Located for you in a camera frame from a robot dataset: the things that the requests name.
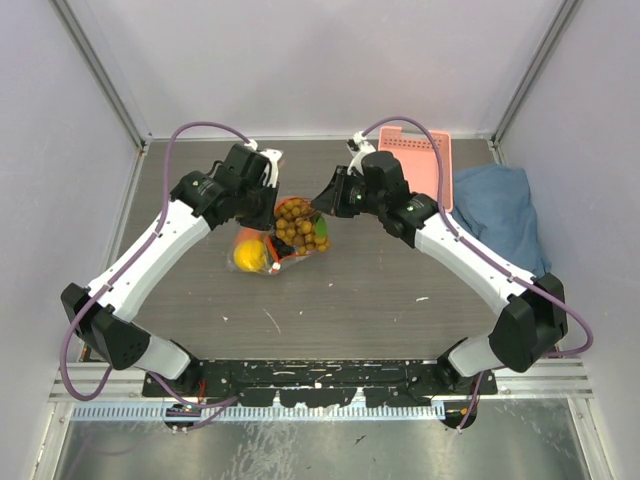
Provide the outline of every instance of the pink basket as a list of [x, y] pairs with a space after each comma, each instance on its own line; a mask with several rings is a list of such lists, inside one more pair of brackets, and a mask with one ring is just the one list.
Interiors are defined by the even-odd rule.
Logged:
[[[451, 168], [451, 135], [430, 130], [444, 164], [442, 202], [444, 209], [453, 209], [453, 175]], [[382, 127], [378, 138], [378, 150], [393, 153], [402, 165], [404, 177], [413, 192], [426, 193], [438, 198], [438, 161], [428, 139], [402, 135], [401, 127]]]

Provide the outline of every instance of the blue towel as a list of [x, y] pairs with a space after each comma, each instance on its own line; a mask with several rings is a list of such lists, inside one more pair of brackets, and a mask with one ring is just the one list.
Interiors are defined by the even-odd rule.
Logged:
[[538, 222], [522, 169], [487, 165], [453, 175], [453, 218], [504, 259], [541, 277], [551, 263], [538, 244]]

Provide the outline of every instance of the clear plastic bag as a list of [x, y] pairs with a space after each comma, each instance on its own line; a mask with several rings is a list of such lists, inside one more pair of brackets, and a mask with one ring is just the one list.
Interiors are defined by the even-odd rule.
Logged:
[[331, 247], [326, 221], [308, 198], [283, 198], [275, 215], [276, 225], [268, 232], [240, 229], [229, 251], [232, 270], [275, 275]]

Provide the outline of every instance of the yellow fruit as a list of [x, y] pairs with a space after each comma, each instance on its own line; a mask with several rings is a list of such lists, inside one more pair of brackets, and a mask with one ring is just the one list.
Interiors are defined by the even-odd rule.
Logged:
[[267, 251], [260, 240], [247, 240], [238, 244], [233, 251], [233, 261], [240, 270], [257, 272], [267, 263]]
[[304, 233], [305, 235], [307, 233], [311, 233], [312, 228], [313, 226], [311, 225], [311, 222], [308, 220], [305, 220], [304, 222], [302, 222], [302, 225], [300, 225], [300, 229], [302, 230], [302, 233]]

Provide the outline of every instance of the black mounting plate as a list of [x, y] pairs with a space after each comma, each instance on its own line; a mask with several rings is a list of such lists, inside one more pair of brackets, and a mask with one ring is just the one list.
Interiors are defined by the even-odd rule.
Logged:
[[[214, 360], [201, 362], [204, 397], [208, 401], [238, 397], [247, 407], [273, 405], [276, 392], [280, 404], [309, 408], [351, 403], [358, 388], [363, 389], [370, 408], [430, 405], [436, 395], [469, 395], [471, 379], [455, 390], [446, 390], [436, 378], [435, 363], [423, 360]], [[199, 395], [199, 387], [189, 391], [167, 382], [182, 396]], [[484, 375], [482, 395], [498, 392], [494, 375]], [[166, 397], [166, 392], [149, 375], [142, 396]]]

